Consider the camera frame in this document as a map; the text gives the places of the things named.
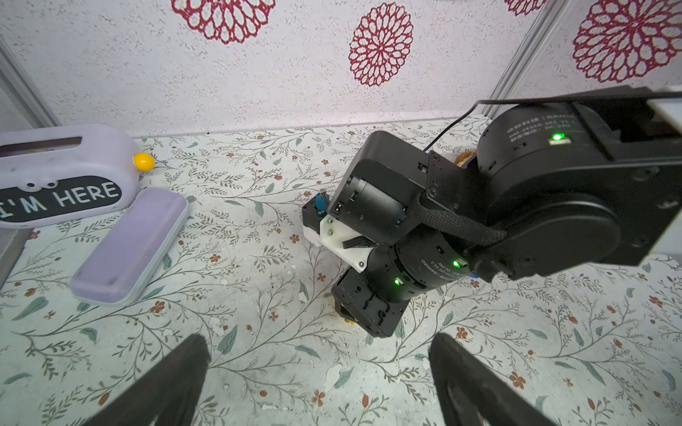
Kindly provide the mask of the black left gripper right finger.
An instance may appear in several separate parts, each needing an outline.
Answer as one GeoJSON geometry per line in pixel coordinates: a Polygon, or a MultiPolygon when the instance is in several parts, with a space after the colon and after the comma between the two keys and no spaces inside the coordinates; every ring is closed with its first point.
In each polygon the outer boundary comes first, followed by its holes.
{"type": "Polygon", "coordinates": [[[429,361],[444,424],[552,424],[450,335],[434,336],[429,361]]]}

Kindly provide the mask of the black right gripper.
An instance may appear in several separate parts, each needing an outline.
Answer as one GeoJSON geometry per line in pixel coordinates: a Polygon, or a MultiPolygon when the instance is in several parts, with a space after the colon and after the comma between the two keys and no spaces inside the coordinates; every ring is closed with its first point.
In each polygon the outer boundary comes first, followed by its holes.
{"type": "Polygon", "coordinates": [[[391,303],[380,299],[370,288],[366,274],[351,267],[333,284],[331,294],[340,316],[376,338],[392,337],[408,307],[408,301],[391,303]]]}

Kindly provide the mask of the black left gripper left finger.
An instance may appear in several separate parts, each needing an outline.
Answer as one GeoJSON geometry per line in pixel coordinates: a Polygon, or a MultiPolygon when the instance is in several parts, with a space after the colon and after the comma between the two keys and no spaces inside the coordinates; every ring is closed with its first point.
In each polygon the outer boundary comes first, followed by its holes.
{"type": "Polygon", "coordinates": [[[87,425],[190,425],[211,360],[204,337],[190,335],[87,425]]]}

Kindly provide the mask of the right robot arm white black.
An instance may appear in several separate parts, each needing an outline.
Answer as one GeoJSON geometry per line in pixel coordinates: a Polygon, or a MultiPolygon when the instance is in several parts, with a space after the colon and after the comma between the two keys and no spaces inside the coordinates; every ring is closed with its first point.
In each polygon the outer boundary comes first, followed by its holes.
{"type": "Polygon", "coordinates": [[[339,315],[390,337],[412,298],[461,277],[637,266],[681,250],[681,94],[620,86],[512,100],[456,165],[368,136],[328,220],[369,248],[333,286],[339,315]]]}

